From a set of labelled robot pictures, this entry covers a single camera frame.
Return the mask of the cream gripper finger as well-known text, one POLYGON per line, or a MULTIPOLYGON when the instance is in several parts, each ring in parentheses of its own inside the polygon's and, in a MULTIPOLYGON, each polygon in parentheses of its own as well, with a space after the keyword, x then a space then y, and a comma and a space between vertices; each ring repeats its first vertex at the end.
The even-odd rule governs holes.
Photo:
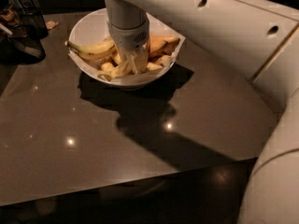
POLYGON ((121 63, 129 63, 128 55, 129 55, 129 49, 121 46, 117 46, 117 51, 121 60, 121 63))
POLYGON ((146 70, 148 58, 148 51, 143 46, 132 52, 133 71, 136 75, 141 74, 146 70))

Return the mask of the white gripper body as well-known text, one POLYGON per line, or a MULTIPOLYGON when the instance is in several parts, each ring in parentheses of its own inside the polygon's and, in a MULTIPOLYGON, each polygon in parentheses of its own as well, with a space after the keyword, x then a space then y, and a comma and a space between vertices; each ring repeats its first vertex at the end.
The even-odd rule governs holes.
POLYGON ((109 34, 118 49, 134 50, 146 44, 150 38, 150 21, 145 19, 136 28, 118 28, 107 22, 109 34))

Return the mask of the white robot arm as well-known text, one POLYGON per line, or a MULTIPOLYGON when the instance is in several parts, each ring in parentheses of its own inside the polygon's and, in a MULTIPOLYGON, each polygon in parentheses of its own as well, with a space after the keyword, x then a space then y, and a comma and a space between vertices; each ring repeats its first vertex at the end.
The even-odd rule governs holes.
POLYGON ((299 224, 299 12, 268 0, 105 0, 118 37, 139 11, 164 22, 284 107, 252 170, 237 224, 299 224))

